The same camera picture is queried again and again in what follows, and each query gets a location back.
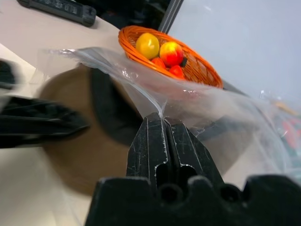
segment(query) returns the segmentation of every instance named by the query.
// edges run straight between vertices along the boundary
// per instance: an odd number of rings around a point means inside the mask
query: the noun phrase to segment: clear plastic bag
[[[119,90],[126,92],[142,117],[158,112],[161,117],[181,120],[209,150],[227,182],[242,186],[251,174],[291,175],[292,171],[299,170],[294,167],[277,130],[283,115],[271,104],[193,82],[170,79],[127,59],[124,54],[104,48],[51,50],[49,53],[49,57],[57,62],[73,59],[108,73],[120,86]],[[62,65],[40,70],[47,74],[51,68],[58,71]],[[53,75],[44,74],[44,80]]]

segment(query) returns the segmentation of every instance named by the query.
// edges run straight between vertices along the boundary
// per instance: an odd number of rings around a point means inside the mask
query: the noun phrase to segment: wicker basket
[[[204,58],[202,58],[199,54],[190,49],[184,43],[168,36],[165,33],[158,32],[153,29],[139,26],[128,26],[120,30],[118,36],[119,43],[129,59],[139,62],[166,76],[177,79],[177,77],[175,77],[169,71],[155,65],[136,50],[135,46],[137,39],[141,34],[146,32],[155,35],[158,38],[160,45],[164,44],[167,41],[175,41],[176,43],[181,45],[184,51],[184,56],[187,58],[187,64],[183,68],[186,80],[222,88],[222,80],[220,76]]]

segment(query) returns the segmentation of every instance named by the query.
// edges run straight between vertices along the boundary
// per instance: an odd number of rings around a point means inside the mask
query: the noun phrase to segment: yellow fruit
[[[142,34],[136,41],[136,50],[149,60],[158,55],[159,49],[159,40],[150,33]]]

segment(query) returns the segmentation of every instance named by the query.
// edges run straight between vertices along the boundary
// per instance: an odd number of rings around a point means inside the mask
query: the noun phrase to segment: white wall
[[[246,94],[293,101],[301,97],[300,22],[299,0],[184,0],[168,34]]]

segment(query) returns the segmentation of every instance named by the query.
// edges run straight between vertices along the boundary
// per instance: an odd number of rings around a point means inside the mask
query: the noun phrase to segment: black remote control
[[[70,0],[17,0],[27,8],[37,8],[48,13],[91,27],[96,18],[96,10]]]

